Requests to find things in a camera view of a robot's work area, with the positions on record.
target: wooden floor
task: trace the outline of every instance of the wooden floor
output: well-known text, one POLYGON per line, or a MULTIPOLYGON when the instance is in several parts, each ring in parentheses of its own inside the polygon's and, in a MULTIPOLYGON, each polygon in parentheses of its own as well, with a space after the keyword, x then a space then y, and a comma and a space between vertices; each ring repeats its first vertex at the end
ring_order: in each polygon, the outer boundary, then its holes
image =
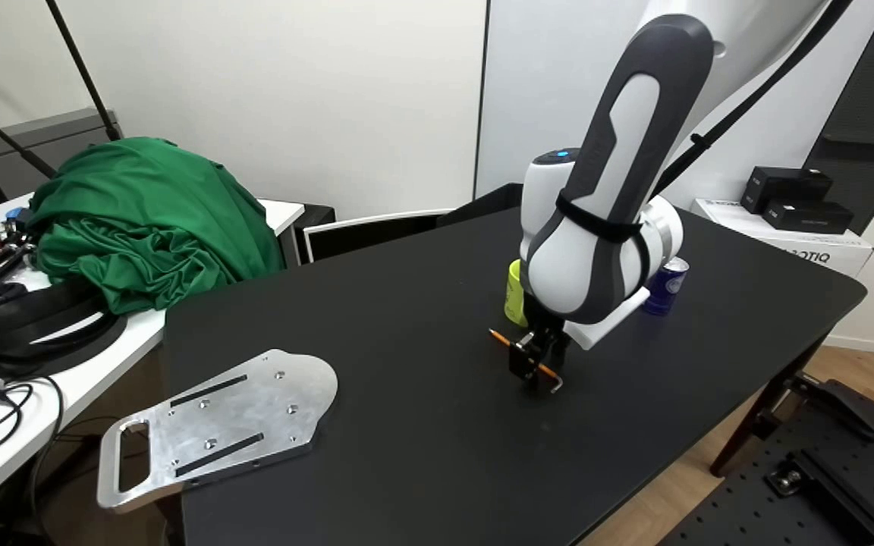
MULTIPOLYGON (((822 349, 807 370, 819 379, 841 379, 874 400, 874 355, 822 349)), ((656 482, 649 482, 637 497, 631 497, 619 513, 613 513, 601 528, 595 528, 583 543, 659 543, 716 488, 719 479, 707 473, 707 464, 728 440, 744 410, 747 403, 719 428, 713 428, 698 446, 692 446, 677 464, 671 464, 656 482)), ((140 510, 134 516, 112 516, 97 510, 91 473, 82 473, 46 507, 46 522, 58 546, 155 546, 161 543, 164 528, 155 510, 140 510)))
MULTIPOLYGON (((874 355, 819 349, 807 367, 816 379, 838 379, 874 400, 874 355)), ((713 455, 731 437, 750 403, 716 425, 698 446, 692 446, 677 464, 659 473, 637 497, 595 528, 583 546, 601 543, 659 543, 674 525, 683 522, 719 479, 707 470, 713 455)))

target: green fabric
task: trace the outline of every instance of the green fabric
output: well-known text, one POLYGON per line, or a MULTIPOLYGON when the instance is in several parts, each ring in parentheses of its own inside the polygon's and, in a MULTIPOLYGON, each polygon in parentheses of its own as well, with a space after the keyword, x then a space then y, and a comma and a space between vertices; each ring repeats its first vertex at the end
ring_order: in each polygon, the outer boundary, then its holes
POLYGON ((52 282, 85 276, 118 315, 282 270, 264 206, 225 167, 164 140, 76 155, 30 209, 46 228, 36 267, 52 282))

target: floor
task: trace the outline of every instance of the floor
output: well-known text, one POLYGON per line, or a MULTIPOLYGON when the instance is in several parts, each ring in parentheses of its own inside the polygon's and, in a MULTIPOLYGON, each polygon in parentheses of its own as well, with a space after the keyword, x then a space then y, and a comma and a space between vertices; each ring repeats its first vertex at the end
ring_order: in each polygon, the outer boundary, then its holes
MULTIPOLYGON (((874 400, 874 355, 822 349, 807 367, 819 379, 841 379, 850 388, 868 394, 874 400)), ((143 388, 149 376, 134 373, 124 379, 118 391, 134 397, 127 403, 103 400, 94 410, 91 422, 100 425, 109 413, 130 410, 143 400, 143 388)), ((707 473, 707 464, 747 413, 747 403, 731 413, 722 425, 716 425, 698 446, 692 446, 677 464, 671 464, 659 479, 652 479, 637 497, 631 497, 619 513, 613 513, 601 528, 595 528, 583 543, 659 543, 686 513, 692 513, 719 479, 707 473)), ((94 504, 94 461, 76 470, 73 482, 61 488, 46 507, 42 522, 58 546, 161 546, 164 522, 158 510, 140 510, 130 516, 112 516, 97 510, 94 504)))

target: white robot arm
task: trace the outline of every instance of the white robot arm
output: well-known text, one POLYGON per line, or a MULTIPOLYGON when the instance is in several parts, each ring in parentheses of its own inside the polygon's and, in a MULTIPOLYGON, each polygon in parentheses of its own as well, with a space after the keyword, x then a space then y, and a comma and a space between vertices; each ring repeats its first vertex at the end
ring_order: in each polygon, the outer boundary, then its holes
POLYGON ((561 325, 592 349, 643 300, 646 279, 683 246, 677 209, 662 197, 649 200, 659 182, 677 176, 665 176, 671 152, 795 46, 789 67, 774 70, 750 97, 759 100, 847 6, 850 0, 649 0, 583 149, 558 149, 528 167, 519 258, 531 331, 561 325))

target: black table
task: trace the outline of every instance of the black table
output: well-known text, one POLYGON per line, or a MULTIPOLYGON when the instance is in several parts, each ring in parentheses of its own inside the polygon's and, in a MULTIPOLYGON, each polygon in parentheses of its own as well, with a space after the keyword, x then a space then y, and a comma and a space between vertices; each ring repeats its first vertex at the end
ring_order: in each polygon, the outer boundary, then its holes
POLYGON ((574 543, 804 355, 865 288, 683 215, 668 319, 631 315, 558 397, 531 397, 504 325, 516 209, 194 297, 167 315, 176 388, 264 349, 340 376, 313 452, 188 491, 200 543, 574 543))

